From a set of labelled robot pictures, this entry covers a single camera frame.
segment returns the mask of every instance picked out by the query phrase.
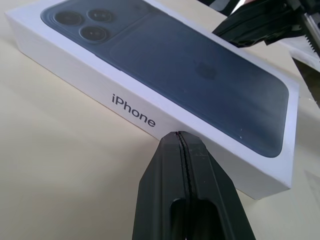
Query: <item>iphone box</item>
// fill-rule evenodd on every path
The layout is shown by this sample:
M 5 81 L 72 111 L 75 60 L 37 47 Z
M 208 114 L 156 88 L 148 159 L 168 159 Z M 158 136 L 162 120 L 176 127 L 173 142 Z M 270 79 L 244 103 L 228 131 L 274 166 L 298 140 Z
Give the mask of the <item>iphone box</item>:
M 199 136 L 240 191 L 290 189 L 298 85 L 161 1 L 40 0 L 6 16 L 25 55 L 159 140 Z

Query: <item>camera lens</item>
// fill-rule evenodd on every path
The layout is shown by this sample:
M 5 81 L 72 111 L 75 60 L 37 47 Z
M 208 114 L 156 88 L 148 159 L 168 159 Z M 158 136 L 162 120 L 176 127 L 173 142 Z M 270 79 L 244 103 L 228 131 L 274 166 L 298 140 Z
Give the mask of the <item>camera lens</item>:
M 107 38 L 108 32 L 99 26 L 86 26 L 80 30 L 80 35 L 89 41 L 100 42 Z
M 113 19 L 112 13 L 105 9 L 91 10 L 88 17 L 97 22 L 110 22 Z
M 74 11 L 62 11 L 54 16 L 54 19 L 64 25 L 78 25 L 83 21 L 80 13 Z

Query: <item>box side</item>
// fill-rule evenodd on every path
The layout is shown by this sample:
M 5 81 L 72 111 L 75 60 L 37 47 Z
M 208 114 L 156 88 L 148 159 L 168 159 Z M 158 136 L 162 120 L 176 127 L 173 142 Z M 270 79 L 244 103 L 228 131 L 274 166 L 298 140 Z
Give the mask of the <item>box side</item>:
M 157 139 L 161 139 L 172 131 L 187 131 L 199 136 L 231 177 L 236 188 L 254 199 L 261 199 L 289 189 L 286 184 L 262 172 L 212 139 L 210 140 L 203 132 L 196 131 L 191 125 L 182 123 L 139 94 L 128 90 L 119 84 L 117 79 L 107 77 L 80 57 L 75 57 L 70 52 L 61 49 L 52 39 L 48 40 L 43 37 L 27 22 L 16 20 L 16 14 L 20 15 L 19 12 L 7 14 L 7 18 L 20 51 L 89 97 Z M 116 77 L 120 79 L 128 76 L 118 71 Z

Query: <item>camera module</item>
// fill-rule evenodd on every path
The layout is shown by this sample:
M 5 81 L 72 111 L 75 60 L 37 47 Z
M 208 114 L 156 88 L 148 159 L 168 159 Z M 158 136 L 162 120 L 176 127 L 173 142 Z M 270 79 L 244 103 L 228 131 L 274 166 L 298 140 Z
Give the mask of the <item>camera module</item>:
M 80 35 L 86 40 L 101 42 L 108 37 L 108 32 L 99 26 L 86 26 L 80 30 Z
M 54 16 L 54 19 L 63 25 L 79 25 L 83 21 L 80 13 L 74 11 L 62 11 Z
M 88 12 L 88 17 L 97 22 L 111 22 L 113 14 L 105 9 L 93 9 Z

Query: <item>phone image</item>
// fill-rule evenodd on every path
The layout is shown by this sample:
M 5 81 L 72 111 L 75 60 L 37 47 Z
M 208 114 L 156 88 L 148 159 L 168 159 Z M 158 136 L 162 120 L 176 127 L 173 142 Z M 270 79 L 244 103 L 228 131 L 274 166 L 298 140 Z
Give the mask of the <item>phone image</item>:
M 280 154 L 286 85 L 165 12 L 143 0 L 67 0 L 41 19 L 256 153 Z

